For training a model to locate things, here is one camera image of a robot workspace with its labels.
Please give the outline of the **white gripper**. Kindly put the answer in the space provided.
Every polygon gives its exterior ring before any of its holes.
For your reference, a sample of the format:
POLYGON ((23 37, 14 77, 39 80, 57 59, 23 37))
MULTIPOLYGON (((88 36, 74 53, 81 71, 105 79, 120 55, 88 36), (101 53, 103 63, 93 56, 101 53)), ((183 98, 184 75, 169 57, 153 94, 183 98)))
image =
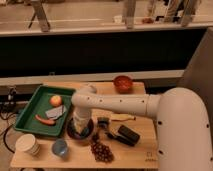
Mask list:
POLYGON ((77 133, 81 133, 91 119, 92 111, 89 108, 76 107, 73 113, 74 127, 77 133))

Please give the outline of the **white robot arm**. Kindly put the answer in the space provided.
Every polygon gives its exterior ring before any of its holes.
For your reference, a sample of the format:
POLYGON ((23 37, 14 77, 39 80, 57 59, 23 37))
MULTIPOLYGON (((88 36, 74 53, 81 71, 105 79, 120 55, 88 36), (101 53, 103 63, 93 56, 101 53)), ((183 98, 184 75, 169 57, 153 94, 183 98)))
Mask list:
POLYGON ((201 97, 190 89, 172 88, 161 95, 100 95, 87 85, 71 101, 78 130, 87 126, 93 108, 155 118, 158 171, 213 171, 208 112, 201 97))

